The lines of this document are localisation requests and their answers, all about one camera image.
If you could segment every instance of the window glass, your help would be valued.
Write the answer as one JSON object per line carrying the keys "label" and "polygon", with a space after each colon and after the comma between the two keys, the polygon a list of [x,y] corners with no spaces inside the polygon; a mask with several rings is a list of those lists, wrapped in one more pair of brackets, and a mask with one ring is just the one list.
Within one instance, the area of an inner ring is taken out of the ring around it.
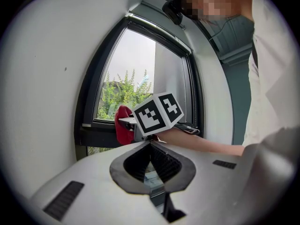
{"label": "window glass", "polygon": [[[96,119],[114,120],[120,105],[132,109],[153,91],[170,91],[177,99],[183,99],[184,88],[181,57],[154,40],[127,29],[108,65]],[[179,104],[185,111],[185,104],[180,101]]]}
{"label": "window glass", "polygon": [[88,147],[88,156],[93,155],[99,152],[105,152],[111,150],[113,148],[96,148],[96,147]]}

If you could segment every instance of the window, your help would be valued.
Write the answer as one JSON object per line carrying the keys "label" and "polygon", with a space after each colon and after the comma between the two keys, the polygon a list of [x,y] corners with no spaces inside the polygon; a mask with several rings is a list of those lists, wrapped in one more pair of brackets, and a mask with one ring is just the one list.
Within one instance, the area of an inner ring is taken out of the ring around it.
{"label": "window", "polygon": [[156,42],[126,30],[102,85],[96,119],[114,120],[120,105],[135,107],[153,94]]}
{"label": "window", "polygon": [[[154,92],[186,96],[181,57],[154,40],[127,29],[108,64],[96,119],[114,120],[120,105],[130,109]],[[179,101],[185,110],[185,101]]]}
{"label": "window", "polygon": [[133,108],[161,92],[177,98],[185,114],[181,122],[201,130],[201,83],[194,64],[191,50],[177,37],[143,18],[125,17],[88,67],[76,107],[75,143],[87,146],[89,155],[119,147],[114,126],[119,106]]}

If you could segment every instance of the person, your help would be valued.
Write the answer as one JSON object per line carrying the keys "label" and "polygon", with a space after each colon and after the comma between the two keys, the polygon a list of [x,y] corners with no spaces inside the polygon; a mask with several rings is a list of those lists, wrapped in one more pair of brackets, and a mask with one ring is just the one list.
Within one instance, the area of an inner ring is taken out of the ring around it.
{"label": "person", "polygon": [[248,62],[251,105],[241,145],[208,141],[176,128],[158,133],[160,140],[198,151],[240,156],[246,146],[300,124],[299,48],[270,0],[173,0],[173,3],[183,15],[194,20],[207,22],[242,15],[254,22],[253,51]]}

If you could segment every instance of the white wall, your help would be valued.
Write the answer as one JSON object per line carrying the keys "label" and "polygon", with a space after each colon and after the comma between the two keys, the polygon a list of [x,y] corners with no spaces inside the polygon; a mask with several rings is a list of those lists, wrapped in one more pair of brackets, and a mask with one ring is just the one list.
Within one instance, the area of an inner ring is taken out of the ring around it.
{"label": "white wall", "polygon": [[141,0],[35,0],[0,48],[0,152],[14,189],[30,197],[75,161],[75,106],[105,35]]}
{"label": "white wall", "polygon": [[205,105],[204,138],[232,144],[233,110],[224,71],[204,34],[191,20],[185,17],[183,19],[185,33],[194,50],[202,80]]}
{"label": "white wall", "polygon": [[155,48],[153,92],[171,92],[184,113],[180,122],[187,122],[187,96],[181,57],[159,43]]}

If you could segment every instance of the forearm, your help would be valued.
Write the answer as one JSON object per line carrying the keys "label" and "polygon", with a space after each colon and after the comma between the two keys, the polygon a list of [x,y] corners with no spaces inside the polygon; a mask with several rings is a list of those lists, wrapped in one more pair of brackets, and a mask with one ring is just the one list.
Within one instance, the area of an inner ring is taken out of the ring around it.
{"label": "forearm", "polygon": [[177,128],[158,133],[157,136],[161,141],[202,152],[216,152],[229,155],[241,156],[244,147],[240,145],[225,145],[217,142],[211,142],[196,135],[189,135]]}

